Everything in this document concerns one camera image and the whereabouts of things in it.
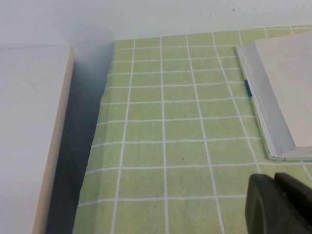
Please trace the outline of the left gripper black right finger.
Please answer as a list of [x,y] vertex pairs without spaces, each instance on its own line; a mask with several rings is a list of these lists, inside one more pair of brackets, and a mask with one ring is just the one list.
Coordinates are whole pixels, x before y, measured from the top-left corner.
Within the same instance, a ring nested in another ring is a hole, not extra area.
[[312,189],[287,173],[275,173],[274,180],[286,197],[295,217],[312,227]]

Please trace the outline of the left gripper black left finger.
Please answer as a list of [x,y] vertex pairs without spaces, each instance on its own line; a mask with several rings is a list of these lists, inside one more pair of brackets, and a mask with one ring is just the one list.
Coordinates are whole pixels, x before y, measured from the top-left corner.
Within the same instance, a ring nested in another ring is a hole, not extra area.
[[252,174],[249,177],[245,205],[249,234],[310,234],[292,212],[274,177]]

